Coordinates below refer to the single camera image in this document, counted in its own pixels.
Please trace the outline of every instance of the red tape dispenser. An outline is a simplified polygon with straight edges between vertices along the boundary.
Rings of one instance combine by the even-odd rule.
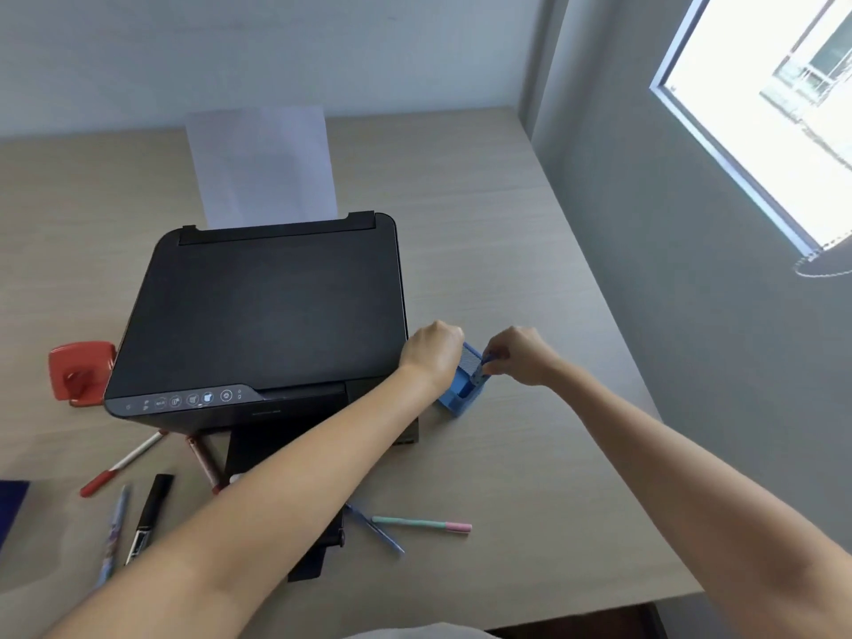
[[[99,406],[115,363],[115,346],[107,341],[68,343],[50,350],[50,386],[59,401],[72,406]]]

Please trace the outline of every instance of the light wood tabletop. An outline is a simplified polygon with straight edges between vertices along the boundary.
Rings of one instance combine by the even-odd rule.
[[[440,318],[482,348],[508,325],[535,325],[656,415],[510,110],[333,119],[328,137],[340,214],[396,220],[411,331]],[[185,224],[205,227],[182,130],[0,144],[0,478],[32,481],[0,551],[4,636],[36,635],[86,596],[122,483],[134,493],[121,557],[155,473],[177,474],[159,533],[212,497],[173,434],[81,499],[82,484],[152,429],[53,400],[47,376],[52,347],[119,343],[154,244]],[[220,458],[226,447],[222,436]],[[283,584],[245,636],[487,629],[698,590],[569,408],[508,378],[491,380],[461,419],[427,410],[420,442],[389,450],[355,501],[474,532],[397,528],[399,558],[347,525],[322,576]]]

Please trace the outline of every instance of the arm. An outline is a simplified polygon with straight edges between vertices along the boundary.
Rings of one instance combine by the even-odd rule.
[[[384,451],[449,387],[463,340],[440,321],[418,331],[399,370],[225,489],[49,639],[237,636]]]
[[[558,357],[532,329],[489,343],[488,374],[574,409],[690,572],[746,637],[852,636],[852,557],[778,498]]]

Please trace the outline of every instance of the dark floor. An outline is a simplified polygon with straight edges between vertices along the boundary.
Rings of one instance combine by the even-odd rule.
[[[489,632],[501,639],[666,639],[653,605],[619,607]]]

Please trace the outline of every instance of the person's left arm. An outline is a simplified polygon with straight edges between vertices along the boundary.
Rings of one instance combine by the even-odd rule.
[[[446,390],[464,334],[441,321],[399,369],[258,464],[73,610],[48,639],[229,639],[405,427]]]

